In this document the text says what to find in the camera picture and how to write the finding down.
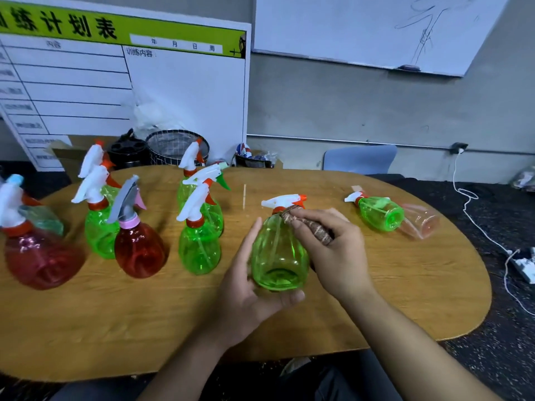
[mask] red spray bottle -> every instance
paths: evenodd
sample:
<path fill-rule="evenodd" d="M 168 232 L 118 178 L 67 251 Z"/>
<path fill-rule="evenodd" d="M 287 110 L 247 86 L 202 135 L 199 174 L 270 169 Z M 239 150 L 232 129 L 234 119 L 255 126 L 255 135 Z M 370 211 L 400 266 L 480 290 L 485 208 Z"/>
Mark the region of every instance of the red spray bottle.
<path fill-rule="evenodd" d="M 84 264 L 84 253 L 61 236 L 34 227 L 18 212 L 22 182 L 22 176 L 12 175 L 0 188 L 0 226 L 8 237 L 6 264 L 20 283 L 36 290 L 54 288 L 77 274 Z"/>
<path fill-rule="evenodd" d="M 134 204 L 146 209 L 134 175 L 124 184 L 111 207 L 108 223 L 119 221 L 121 229 L 115 238 L 115 258 L 131 277 L 150 277 L 164 266 L 167 251 L 162 238 L 146 223 L 140 221 Z"/>

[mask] blue chair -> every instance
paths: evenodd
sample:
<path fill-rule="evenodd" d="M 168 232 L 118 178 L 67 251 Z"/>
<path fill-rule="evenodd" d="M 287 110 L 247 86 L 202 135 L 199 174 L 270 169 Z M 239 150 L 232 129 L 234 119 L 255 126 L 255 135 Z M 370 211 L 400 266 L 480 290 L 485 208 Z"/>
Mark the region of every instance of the blue chair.
<path fill-rule="evenodd" d="M 323 157 L 323 170 L 358 174 L 386 174 L 394 161 L 396 145 L 350 146 L 331 149 Z"/>

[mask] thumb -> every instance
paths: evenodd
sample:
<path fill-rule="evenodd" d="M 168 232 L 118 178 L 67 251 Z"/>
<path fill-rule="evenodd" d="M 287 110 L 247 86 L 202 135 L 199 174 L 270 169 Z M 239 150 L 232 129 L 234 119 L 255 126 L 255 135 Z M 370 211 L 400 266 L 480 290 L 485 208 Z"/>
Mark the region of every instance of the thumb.
<path fill-rule="evenodd" d="M 323 244 L 318 241 L 310 228 L 303 222 L 295 220 L 291 223 L 291 226 L 294 229 L 295 237 L 311 255 L 324 249 Z"/>
<path fill-rule="evenodd" d="M 303 290 L 273 292 L 266 296 L 258 297 L 252 308 L 258 320 L 262 322 L 278 311 L 290 308 L 303 300 Z"/>

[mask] wire mesh basket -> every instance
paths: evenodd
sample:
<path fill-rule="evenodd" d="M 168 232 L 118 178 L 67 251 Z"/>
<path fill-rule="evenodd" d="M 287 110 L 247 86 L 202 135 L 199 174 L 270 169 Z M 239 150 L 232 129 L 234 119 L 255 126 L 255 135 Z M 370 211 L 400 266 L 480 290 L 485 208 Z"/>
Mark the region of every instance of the wire mesh basket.
<path fill-rule="evenodd" d="M 204 161 L 207 161 L 210 145 L 201 135 L 184 129 L 153 132 L 146 139 L 150 149 L 150 163 L 178 166 L 188 146 L 199 138 L 202 139 L 200 152 Z"/>

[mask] metal pipe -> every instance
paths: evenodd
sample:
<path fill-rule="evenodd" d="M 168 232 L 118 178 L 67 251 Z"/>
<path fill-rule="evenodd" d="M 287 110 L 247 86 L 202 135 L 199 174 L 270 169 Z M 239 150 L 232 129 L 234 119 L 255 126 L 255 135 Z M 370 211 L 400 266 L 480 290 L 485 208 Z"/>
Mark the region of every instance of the metal pipe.
<path fill-rule="evenodd" d="M 285 135 L 262 135 L 262 134 L 247 134 L 251 138 L 269 138 L 269 139 L 287 139 L 293 141 L 312 141 L 312 142 L 331 142 L 331 143 L 350 143 L 355 145 L 396 145 L 400 148 L 415 148 L 415 149 L 434 149 L 434 150 L 449 150 L 449 147 L 445 146 L 427 146 L 427 145 L 409 145 L 404 143 L 384 143 L 384 142 L 372 142 L 372 141 L 348 141 L 341 139 L 325 139 L 325 138 L 309 138 L 304 136 L 285 136 Z M 480 153 L 501 153 L 501 154 L 523 154 L 534 155 L 535 152 L 512 152 L 512 151 L 497 151 L 492 149 L 478 149 L 468 147 L 466 151 L 480 152 Z"/>

